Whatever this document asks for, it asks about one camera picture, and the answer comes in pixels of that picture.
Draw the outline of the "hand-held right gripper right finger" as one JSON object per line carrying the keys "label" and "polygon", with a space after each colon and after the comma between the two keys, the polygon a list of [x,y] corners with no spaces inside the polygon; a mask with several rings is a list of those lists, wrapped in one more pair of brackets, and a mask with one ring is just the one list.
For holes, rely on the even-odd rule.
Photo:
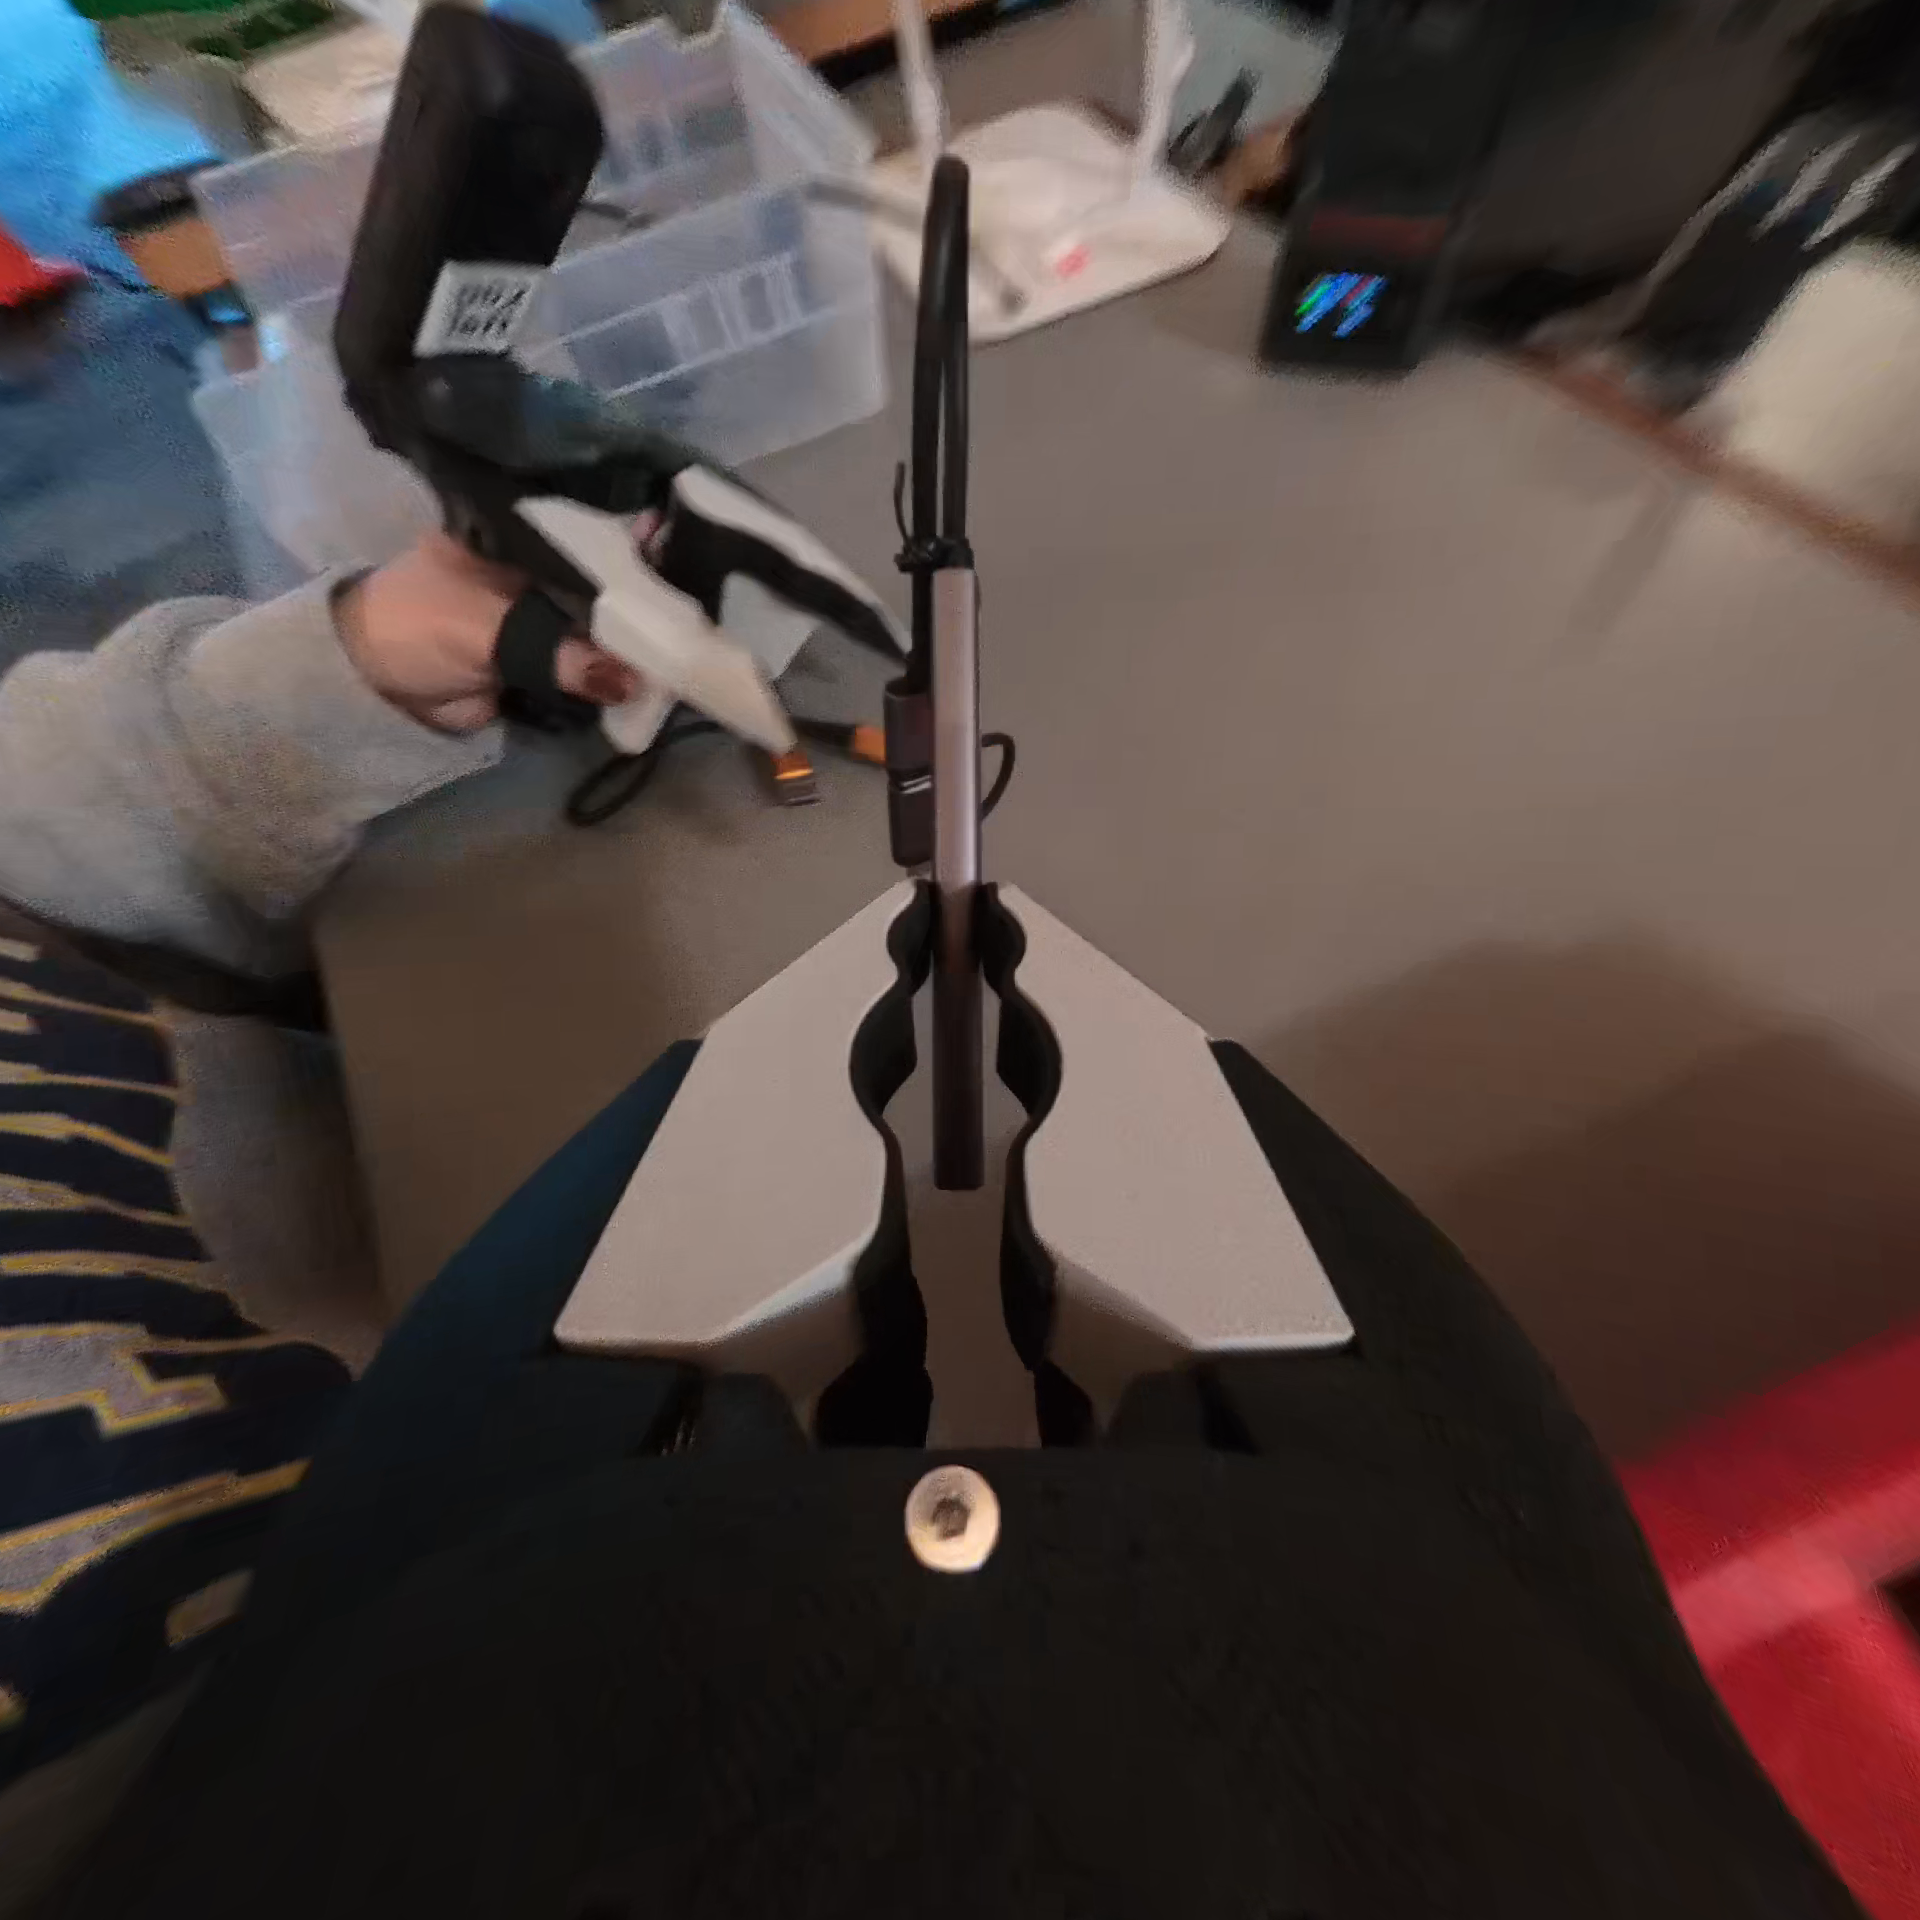
{"label": "hand-held right gripper right finger", "polygon": [[1356,1322],[1212,1036],[1020,889],[981,889],[1003,1166],[999,1303],[1040,1445],[1207,1361],[1338,1354]]}

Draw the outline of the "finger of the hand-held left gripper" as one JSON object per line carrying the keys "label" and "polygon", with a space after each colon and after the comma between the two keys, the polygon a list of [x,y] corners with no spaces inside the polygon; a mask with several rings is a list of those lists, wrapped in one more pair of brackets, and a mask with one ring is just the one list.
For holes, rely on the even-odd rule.
{"label": "finger of the hand-held left gripper", "polygon": [[612,752],[654,748],[671,709],[766,752],[801,746],[774,682],[801,654],[801,613],[754,581],[725,588],[721,619],[643,566],[619,515],[570,499],[521,499],[516,515],[593,588],[586,634],[640,675],[640,692],[604,709]]}
{"label": "finger of the hand-held left gripper", "polygon": [[657,576],[721,619],[739,586],[827,625],[878,657],[904,661],[912,637],[883,601],[819,537],[705,464],[678,467],[661,492]]}

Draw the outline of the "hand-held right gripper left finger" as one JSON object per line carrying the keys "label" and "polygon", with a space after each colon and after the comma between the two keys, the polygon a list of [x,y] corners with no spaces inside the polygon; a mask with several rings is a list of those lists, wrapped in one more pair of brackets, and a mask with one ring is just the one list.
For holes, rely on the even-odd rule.
{"label": "hand-held right gripper left finger", "polygon": [[717,1016],[555,1322],[569,1354],[763,1377],[828,1445],[925,1445],[926,1319],[889,1104],[929,891],[901,883]]}

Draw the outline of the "black braided cable yellow tie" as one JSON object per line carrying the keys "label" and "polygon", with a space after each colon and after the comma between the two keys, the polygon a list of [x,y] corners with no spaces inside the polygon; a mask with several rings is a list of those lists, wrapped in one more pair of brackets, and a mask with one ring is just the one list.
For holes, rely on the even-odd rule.
{"label": "black braided cable yellow tie", "polygon": [[[883,733],[878,721],[840,721],[797,716],[797,746],[774,753],[758,748],[758,765],[766,773],[766,791],[780,807],[807,807],[819,796],[815,757],[840,757],[863,767],[883,767]],[[660,734],[643,752],[609,752],[586,771],[561,803],[569,828],[600,828],[617,814],[631,811],[660,776],[674,748],[717,734],[711,720],[693,709],[669,709]]]}

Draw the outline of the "clear plastic storage bin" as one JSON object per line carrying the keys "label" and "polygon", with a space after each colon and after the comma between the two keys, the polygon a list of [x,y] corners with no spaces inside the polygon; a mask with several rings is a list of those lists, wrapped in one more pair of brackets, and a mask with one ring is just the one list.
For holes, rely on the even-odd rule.
{"label": "clear plastic storage bin", "polygon": [[[742,467],[881,409],[878,265],[854,206],[870,132],[750,9],[661,17],[577,52],[604,163],[524,298],[516,360],[633,404]],[[193,410],[251,597],[381,563],[432,492],[350,418],[334,308],[393,87],[347,132],[205,173],[193,194],[257,322],[253,367]]]}

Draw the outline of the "person's left hand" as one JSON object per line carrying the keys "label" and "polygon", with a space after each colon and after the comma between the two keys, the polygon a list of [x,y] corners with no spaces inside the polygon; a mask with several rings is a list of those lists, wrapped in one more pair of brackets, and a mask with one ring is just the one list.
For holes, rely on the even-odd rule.
{"label": "person's left hand", "polygon": [[497,634],[529,581],[426,533],[334,590],[334,631],[361,682],[412,721],[473,734],[500,721]]}

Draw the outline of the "black charging case with screen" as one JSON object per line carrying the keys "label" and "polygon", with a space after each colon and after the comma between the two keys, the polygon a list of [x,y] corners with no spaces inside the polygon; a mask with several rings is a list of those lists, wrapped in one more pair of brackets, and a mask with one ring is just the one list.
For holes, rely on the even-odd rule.
{"label": "black charging case with screen", "polygon": [[1292,167],[1264,368],[1402,374],[1426,356],[1520,35],[1513,2],[1345,8]]}

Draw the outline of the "person's grey printed sweatshirt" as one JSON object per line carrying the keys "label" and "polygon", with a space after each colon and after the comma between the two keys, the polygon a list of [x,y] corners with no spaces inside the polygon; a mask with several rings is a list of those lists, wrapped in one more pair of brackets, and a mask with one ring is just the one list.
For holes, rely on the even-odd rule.
{"label": "person's grey printed sweatshirt", "polygon": [[176,1016],[2,907],[2,1785],[227,1639],[350,1393],[205,1248],[187,1111]]}

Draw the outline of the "red plastic bin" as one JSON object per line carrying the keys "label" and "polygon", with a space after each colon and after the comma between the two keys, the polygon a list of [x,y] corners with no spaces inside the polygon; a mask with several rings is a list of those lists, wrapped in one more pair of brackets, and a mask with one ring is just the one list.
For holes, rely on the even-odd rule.
{"label": "red plastic bin", "polygon": [[1762,1772],[1872,1916],[1916,1916],[1916,1326],[1620,1480]]}

